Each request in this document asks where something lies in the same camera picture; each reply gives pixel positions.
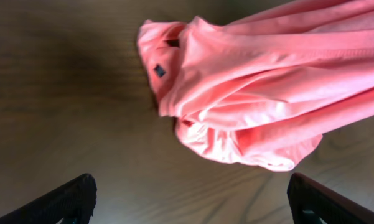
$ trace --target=clothing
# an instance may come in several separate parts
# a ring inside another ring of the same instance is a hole
[[[146,21],[138,47],[159,114],[207,159],[291,170],[322,133],[374,115],[374,0],[294,1],[225,26]]]

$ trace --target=pink shirt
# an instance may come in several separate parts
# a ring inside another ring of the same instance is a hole
[[[374,0],[294,1],[226,26],[146,21],[138,47],[159,114],[207,159],[291,170],[322,133],[374,115]]]

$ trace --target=wood grain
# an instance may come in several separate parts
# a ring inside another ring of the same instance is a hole
[[[0,216],[90,172],[91,223],[292,223],[291,173],[219,164],[159,118],[136,51],[145,19],[225,24],[282,1],[0,1]],[[374,117],[295,171],[374,210]]]

